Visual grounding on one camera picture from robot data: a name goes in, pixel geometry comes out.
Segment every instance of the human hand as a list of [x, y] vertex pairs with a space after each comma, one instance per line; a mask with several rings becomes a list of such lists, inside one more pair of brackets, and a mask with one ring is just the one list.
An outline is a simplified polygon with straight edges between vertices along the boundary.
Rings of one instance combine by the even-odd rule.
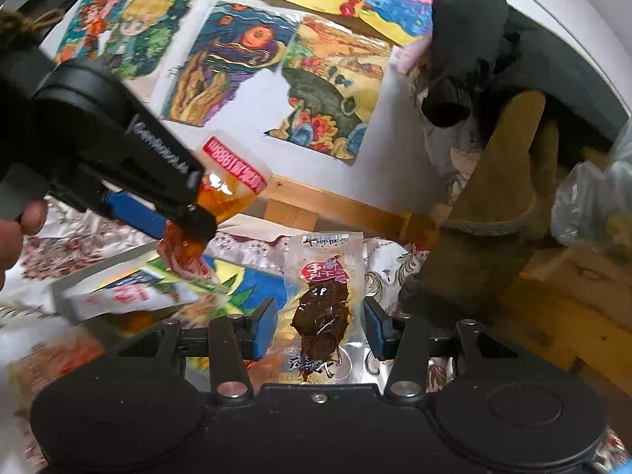
[[34, 201], [22, 214], [20, 222], [0, 220], [0, 290], [4, 287], [4, 271], [20, 258], [24, 235], [35, 235], [46, 221], [45, 201]]

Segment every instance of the metal screw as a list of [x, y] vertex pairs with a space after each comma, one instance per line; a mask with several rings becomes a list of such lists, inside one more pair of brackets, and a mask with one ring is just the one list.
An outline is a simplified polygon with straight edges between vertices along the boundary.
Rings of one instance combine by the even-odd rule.
[[217, 394], [236, 399], [248, 392], [248, 387], [240, 381], [225, 381], [217, 386]]
[[314, 394], [312, 394], [312, 401], [315, 403], [323, 404], [326, 403], [327, 400], [328, 397], [325, 394], [318, 394], [318, 392], [314, 392]]
[[391, 385], [391, 392], [397, 397], [415, 397], [421, 394], [421, 387], [414, 381], [396, 381]]

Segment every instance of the plastic bag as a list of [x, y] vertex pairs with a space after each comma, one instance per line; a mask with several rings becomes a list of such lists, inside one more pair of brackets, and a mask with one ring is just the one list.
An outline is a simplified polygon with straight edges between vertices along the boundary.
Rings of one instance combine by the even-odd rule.
[[[270, 169], [250, 150], [216, 131], [195, 150], [205, 168], [197, 203], [215, 215], [217, 223], [245, 210], [267, 187]], [[175, 223], [168, 222], [158, 253], [184, 279], [219, 280], [204, 262], [207, 244], [193, 239]]]
[[71, 296], [70, 303], [78, 318], [85, 321], [104, 313], [129, 313], [139, 310], [152, 312], [176, 305], [187, 305], [199, 299], [198, 293], [186, 283], [173, 283], [170, 290], [171, 292], [161, 292], [143, 283], [122, 285]]
[[632, 119], [615, 141], [605, 171], [583, 162], [562, 182], [551, 231], [564, 245], [632, 259]]
[[248, 369], [255, 389], [270, 382], [352, 382], [363, 367], [362, 234], [290, 238], [284, 281], [288, 303], [279, 312], [273, 342]]

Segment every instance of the snack wrapper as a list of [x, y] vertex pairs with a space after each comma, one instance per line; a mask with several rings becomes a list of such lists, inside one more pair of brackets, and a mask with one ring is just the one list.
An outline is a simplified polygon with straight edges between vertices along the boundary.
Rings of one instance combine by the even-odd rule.
[[[205, 168], [197, 203], [215, 215], [217, 223], [245, 210], [267, 187], [270, 169], [232, 137], [216, 131], [195, 150]], [[219, 279], [202, 258], [207, 244], [187, 236], [177, 224], [168, 222], [158, 253], [183, 279]]]
[[359, 380], [355, 370], [362, 367], [362, 234], [290, 238], [284, 281], [288, 303], [279, 312], [271, 346], [261, 361], [248, 367], [255, 389], [263, 383]]
[[169, 289], [173, 292], [163, 293], [146, 284], [124, 285], [71, 296], [70, 302], [79, 319], [88, 320], [104, 313], [162, 310], [198, 300], [185, 283], [174, 283]]

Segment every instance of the blonde cartoon character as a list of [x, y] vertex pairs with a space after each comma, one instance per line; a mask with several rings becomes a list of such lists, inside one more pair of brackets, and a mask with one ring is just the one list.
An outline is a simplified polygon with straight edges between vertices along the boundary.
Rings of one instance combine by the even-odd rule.
[[133, 0], [121, 13], [121, 22], [103, 53], [103, 65], [117, 69], [134, 58], [137, 37], [165, 18], [175, 0]]

